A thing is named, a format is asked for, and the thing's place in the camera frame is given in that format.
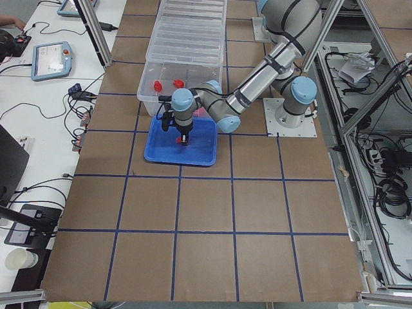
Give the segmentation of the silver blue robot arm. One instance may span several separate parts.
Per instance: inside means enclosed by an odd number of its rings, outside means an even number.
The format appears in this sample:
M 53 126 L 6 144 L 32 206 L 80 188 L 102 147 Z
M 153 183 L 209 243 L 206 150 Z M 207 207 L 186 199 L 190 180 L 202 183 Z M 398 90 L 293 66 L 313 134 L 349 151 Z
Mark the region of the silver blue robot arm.
M 193 129 L 193 113 L 204 108 L 224 133 L 235 131 L 240 115 L 272 86 L 284 98 L 276 110 L 277 122 L 284 127 L 299 127 L 306 110 L 315 100 L 317 86 L 297 74 L 294 62 L 314 46 L 322 23 L 317 1 L 260 1 L 264 29 L 269 33 L 272 50 L 232 92 L 224 94 L 216 80 L 195 88 L 180 88 L 164 97 L 165 111 L 160 119 L 163 131 L 175 127 L 186 144 Z

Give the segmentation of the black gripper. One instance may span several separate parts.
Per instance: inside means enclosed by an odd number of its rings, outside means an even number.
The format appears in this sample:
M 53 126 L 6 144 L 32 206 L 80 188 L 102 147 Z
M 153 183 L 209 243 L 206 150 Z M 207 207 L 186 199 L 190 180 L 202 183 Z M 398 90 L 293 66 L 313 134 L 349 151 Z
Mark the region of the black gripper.
M 180 133 L 180 143 L 187 145 L 189 143 L 189 132 L 193 128 L 193 103 L 172 104 L 164 102 L 165 112 L 161 117 L 163 131 L 168 131 L 169 127 L 175 127 Z

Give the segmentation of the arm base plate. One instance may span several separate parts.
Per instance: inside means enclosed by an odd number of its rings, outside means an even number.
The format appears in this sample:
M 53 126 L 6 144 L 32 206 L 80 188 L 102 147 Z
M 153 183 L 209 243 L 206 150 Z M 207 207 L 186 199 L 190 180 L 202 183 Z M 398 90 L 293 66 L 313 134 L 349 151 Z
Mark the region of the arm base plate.
M 267 135 L 270 137 L 317 138 L 316 112 L 309 106 L 303 115 L 291 115 L 284 109 L 283 98 L 264 98 Z
M 271 42 L 270 32 L 266 28 L 265 17 L 253 17 L 252 26 L 256 42 Z

